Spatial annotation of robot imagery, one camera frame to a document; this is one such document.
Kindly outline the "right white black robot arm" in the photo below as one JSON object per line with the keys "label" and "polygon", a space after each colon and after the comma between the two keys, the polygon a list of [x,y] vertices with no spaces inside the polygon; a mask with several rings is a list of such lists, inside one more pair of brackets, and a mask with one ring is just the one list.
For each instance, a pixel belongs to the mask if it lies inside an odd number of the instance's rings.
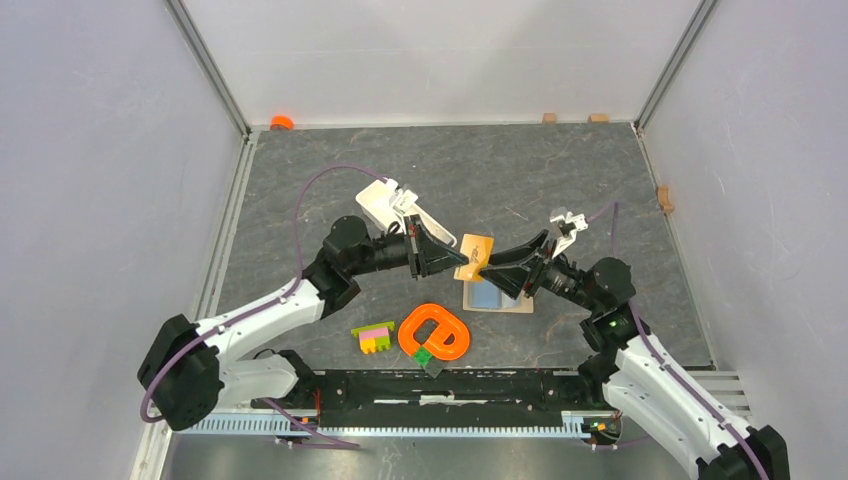
{"label": "right white black robot arm", "polygon": [[630,417],[692,479],[787,479],[787,443],[756,428],[701,386],[661,345],[633,305],[631,268],[604,257],[582,270],[547,231],[490,256],[480,276],[513,299],[545,290],[589,311],[580,328],[594,354],[578,373],[591,408]]}

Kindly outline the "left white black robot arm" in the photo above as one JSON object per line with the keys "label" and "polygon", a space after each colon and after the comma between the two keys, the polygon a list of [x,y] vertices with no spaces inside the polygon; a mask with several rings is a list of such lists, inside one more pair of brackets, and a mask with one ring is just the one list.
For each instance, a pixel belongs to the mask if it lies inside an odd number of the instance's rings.
{"label": "left white black robot arm", "polygon": [[468,261],[418,215],[377,237],[362,218],[342,217],[315,259],[282,288],[215,317],[190,321],[178,314],[166,320],[137,373],[145,390],[140,416],[181,431],[218,407],[255,399],[280,398],[302,407],[313,397],[313,379],[282,354],[251,359],[251,351],[344,308],[361,291],[360,275],[406,267],[412,277],[424,278]]}

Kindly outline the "white rectangular tray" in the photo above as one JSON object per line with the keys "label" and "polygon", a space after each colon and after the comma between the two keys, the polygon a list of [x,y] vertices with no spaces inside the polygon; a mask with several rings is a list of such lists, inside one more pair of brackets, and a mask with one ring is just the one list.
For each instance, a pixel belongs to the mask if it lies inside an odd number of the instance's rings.
{"label": "white rectangular tray", "polygon": [[406,231],[404,218],[418,215],[427,230],[443,243],[455,247],[457,238],[417,203],[418,195],[391,178],[375,180],[361,190],[355,201],[363,213],[383,232],[397,222]]}

